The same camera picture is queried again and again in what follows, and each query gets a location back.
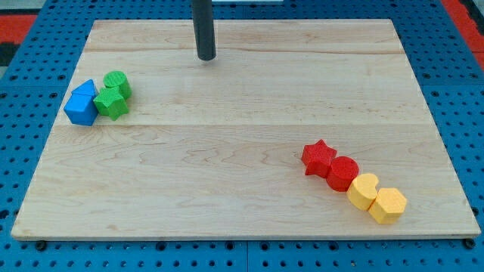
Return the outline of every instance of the blue pegboard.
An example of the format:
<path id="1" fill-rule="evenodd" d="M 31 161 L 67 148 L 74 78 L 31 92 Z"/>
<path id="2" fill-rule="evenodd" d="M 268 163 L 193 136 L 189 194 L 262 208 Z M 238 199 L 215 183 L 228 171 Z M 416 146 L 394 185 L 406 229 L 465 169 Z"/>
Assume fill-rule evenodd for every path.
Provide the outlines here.
<path id="1" fill-rule="evenodd" d="M 10 230 L 94 19 L 188 19 L 189 0 L 47 0 L 0 82 L 0 270 L 482 270 L 484 240 L 20 243 Z M 473 211 L 484 214 L 484 75 L 434 0 L 216 5 L 218 19 L 390 18 Z"/>

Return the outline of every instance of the wood grain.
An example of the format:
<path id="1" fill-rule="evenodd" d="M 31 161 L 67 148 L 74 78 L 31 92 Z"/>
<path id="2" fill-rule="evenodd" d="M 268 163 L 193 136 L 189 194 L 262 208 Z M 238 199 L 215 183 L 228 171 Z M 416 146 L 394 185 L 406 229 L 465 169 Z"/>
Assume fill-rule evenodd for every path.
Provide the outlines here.
<path id="1" fill-rule="evenodd" d="M 70 91 L 110 70 L 130 114 L 60 111 L 12 230 L 19 240 L 368 240 L 480 233 L 389 20 L 97 21 Z M 323 138 L 408 198 L 378 225 L 304 175 Z"/>

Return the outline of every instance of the green block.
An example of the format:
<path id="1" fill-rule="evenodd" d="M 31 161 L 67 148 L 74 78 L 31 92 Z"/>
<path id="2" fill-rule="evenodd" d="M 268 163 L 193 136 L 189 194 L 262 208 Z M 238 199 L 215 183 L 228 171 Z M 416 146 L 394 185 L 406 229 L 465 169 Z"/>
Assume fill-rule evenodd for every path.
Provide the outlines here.
<path id="1" fill-rule="evenodd" d="M 125 100 L 131 96 L 131 87 L 123 72 L 111 71 L 104 76 L 103 82 L 106 88 L 119 87 L 119 92 Z"/>
<path id="2" fill-rule="evenodd" d="M 99 95 L 94 99 L 94 105 L 98 108 L 99 114 L 109 116 L 113 121 L 129 112 L 124 97 L 119 93 L 119 87 L 101 88 Z"/>

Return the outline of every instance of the black pole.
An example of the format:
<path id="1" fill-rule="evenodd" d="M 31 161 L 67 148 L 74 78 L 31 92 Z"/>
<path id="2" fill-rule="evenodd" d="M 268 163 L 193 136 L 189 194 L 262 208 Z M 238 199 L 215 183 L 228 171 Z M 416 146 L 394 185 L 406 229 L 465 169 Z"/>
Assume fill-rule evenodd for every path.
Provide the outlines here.
<path id="1" fill-rule="evenodd" d="M 212 0 L 192 0 L 191 13 L 198 57 L 201 60 L 212 60 L 216 55 Z"/>

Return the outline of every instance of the yellow hexagonal block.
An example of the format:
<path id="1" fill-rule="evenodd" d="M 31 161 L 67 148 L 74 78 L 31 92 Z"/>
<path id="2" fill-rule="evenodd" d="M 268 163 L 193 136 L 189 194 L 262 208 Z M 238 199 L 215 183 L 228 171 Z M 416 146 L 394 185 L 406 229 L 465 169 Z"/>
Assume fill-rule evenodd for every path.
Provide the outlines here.
<path id="1" fill-rule="evenodd" d="M 407 199 L 396 188 L 381 188 L 368 209 L 378 224 L 393 224 L 405 211 Z"/>
<path id="2" fill-rule="evenodd" d="M 367 173 L 356 177 L 346 191 L 349 201 L 358 209 L 367 211 L 377 198 L 378 177 Z"/>

